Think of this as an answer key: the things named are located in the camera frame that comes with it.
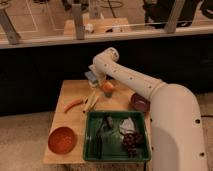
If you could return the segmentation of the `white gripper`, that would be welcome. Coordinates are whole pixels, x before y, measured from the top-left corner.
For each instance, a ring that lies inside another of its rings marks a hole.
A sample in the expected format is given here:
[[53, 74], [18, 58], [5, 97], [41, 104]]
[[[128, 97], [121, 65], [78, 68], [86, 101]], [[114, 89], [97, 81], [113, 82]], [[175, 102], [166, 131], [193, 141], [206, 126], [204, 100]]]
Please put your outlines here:
[[93, 75], [96, 78], [96, 87], [101, 87], [104, 84], [104, 80], [106, 79], [106, 75], [99, 71], [94, 65], [90, 65], [89, 69], [92, 71]]

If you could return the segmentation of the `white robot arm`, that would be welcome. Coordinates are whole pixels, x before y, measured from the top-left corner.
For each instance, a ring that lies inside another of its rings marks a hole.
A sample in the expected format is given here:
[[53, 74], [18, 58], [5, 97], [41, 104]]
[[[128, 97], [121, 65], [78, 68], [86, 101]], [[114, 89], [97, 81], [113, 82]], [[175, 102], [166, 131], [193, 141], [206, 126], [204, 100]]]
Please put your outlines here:
[[150, 102], [153, 171], [208, 171], [201, 112], [195, 95], [118, 63], [110, 47], [93, 58], [90, 69], [99, 83], [107, 76]]

